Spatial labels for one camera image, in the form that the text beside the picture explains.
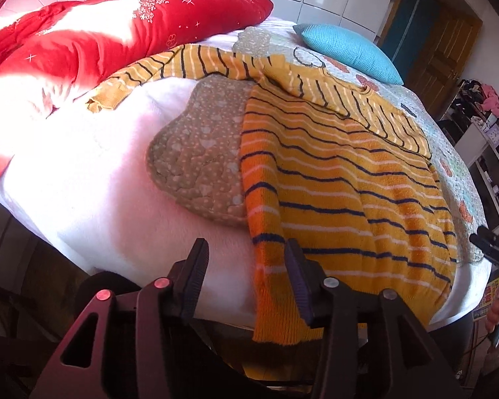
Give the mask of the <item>yellow striped knit sweater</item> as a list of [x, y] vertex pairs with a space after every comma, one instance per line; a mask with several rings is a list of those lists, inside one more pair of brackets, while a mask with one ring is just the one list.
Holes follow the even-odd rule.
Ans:
[[289, 239], [356, 291], [391, 288], [428, 324], [456, 274], [450, 209], [416, 123], [367, 87], [282, 55], [197, 44], [125, 67], [98, 85], [91, 111], [169, 76], [249, 81], [242, 118], [242, 188], [256, 251], [258, 342], [314, 339], [285, 272]]

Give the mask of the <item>white cluttered shelf unit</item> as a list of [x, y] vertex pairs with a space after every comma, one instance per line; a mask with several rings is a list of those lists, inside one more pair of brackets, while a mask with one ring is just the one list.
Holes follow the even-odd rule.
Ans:
[[461, 80], [438, 125], [470, 169], [489, 228], [499, 233], [499, 118], [481, 110], [481, 85]]

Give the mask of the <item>pink cloth on shelf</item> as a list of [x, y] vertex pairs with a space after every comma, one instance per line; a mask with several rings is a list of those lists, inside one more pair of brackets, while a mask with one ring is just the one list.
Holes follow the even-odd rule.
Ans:
[[495, 117], [499, 118], [499, 95], [492, 85], [482, 84], [481, 85], [484, 100], [480, 105], [483, 113], [491, 112]]

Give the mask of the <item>white heart pattern bedspread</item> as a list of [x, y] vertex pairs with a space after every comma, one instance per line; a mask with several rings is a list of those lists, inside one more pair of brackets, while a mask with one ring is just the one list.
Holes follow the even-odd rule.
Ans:
[[[451, 292], [424, 326], [438, 329], [469, 313], [490, 273], [489, 262], [468, 241], [484, 216], [468, 169], [418, 98], [301, 46], [271, 50], [263, 44], [267, 37], [248, 28], [236, 43], [195, 44], [326, 67], [412, 119], [428, 141], [457, 241]], [[3, 202], [19, 207], [41, 236], [80, 267], [107, 269], [138, 284], [165, 274], [203, 237], [213, 261], [198, 314], [254, 333], [257, 258], [240, 162], [252, 83], [222, 75], [169, 76], [135, 87], [113, 109], [94, 112], [88, 102], [97, 86], [38, 122], [1, 175]]]

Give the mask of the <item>brown wooden door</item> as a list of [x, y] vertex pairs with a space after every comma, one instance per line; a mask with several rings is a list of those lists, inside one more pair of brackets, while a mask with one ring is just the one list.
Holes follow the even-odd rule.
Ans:
[[456, 91], [481, 27], [479, 17], [446, 5], [433, 23], [405, 81], [433, 119], [440, 118]]

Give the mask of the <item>turquoise knit pillow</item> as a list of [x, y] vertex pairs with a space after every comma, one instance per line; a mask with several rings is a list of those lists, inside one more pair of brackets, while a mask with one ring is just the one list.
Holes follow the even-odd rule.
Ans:
[[332, 24], [296, 24], [293, 29], [308, 48], [382, 83], [404, 85], [389, 57], [362, 35]]

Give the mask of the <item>red quilted blanket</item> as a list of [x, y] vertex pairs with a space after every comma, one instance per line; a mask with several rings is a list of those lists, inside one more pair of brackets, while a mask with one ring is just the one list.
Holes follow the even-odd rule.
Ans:
[[271, 0], [85, 0], [0, 30], [0, 178], [39, 121], [117, 70], [179, 44], [262, 23]]

